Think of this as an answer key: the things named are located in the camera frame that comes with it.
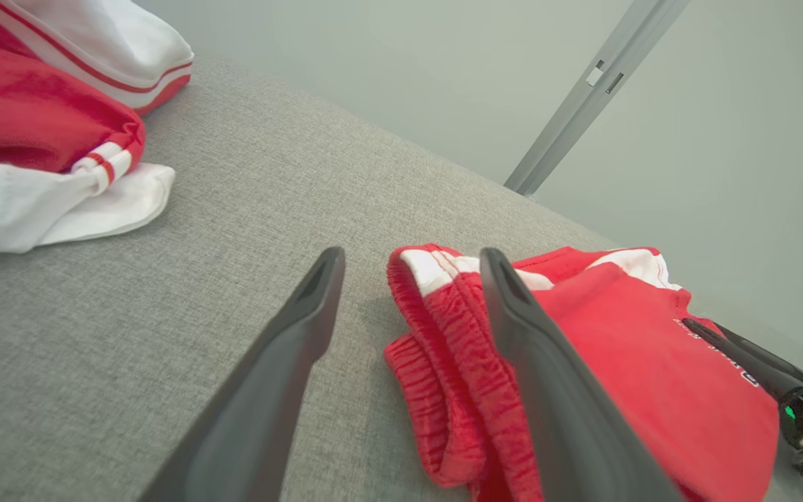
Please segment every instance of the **white latch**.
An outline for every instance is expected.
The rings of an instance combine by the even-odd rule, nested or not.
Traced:
[[[596,66],[593,67],[593,70],[590,70],[590,75],[587,76],[587,85],[593,87],[597,85],[599,82],[599,78],[603,76],[603,70],[600,70]]]

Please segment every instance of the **folded red shorts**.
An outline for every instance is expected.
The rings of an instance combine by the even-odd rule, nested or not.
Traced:
[[[656,249],[561,248],[513,266],[686,498],[763,498],[777,404],[682,325],[692,317],[691,295],[668,282]],[[515,371],[494,349],[478,259],[439,245],[399,248],[388,279],[411,333],[385,357],[428,476],[443,487],[466,484],[474,500],[541,499]]]

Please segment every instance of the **red garment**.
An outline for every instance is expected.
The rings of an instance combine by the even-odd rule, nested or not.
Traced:
[[[112,182],[143,151],[144,124],[128,106],[42,61],[0,49],[0,162],[69,172],[89,157]]]
[[[561,248],[514,267],[531,273],[523,281],[538,303],[688,499],[763,498],[777,404],[681,324],[692,317],[691,295],[667,282],[656,249]],[[385,357],[427,474],[443,487],[468,485],[474,500],[541,499],[515,372],[494,349],[477,260],[437,245],[399,248],[388,279],[411,333]]]

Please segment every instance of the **clothing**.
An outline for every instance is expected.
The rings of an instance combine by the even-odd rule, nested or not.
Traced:
[[[682,326],[691,295],[668,282],[656,249],[561,248],[513,266],[544,277],[523,282],[688,499],[762,499],[777,404]],[[466,484],[477,500],[540,499],[515,371],[494,349],[477,260],[439,245],[399,248],[388,279],[411,333],[385,358],[427,474]]]
[[[0,252],[130,231],[162,212],[175,172],[139,165],[128,106],[0,49]]]
[[[191,78],[194,53],[131,0],[0,0],[0,48],[66,71],[146,114]]]

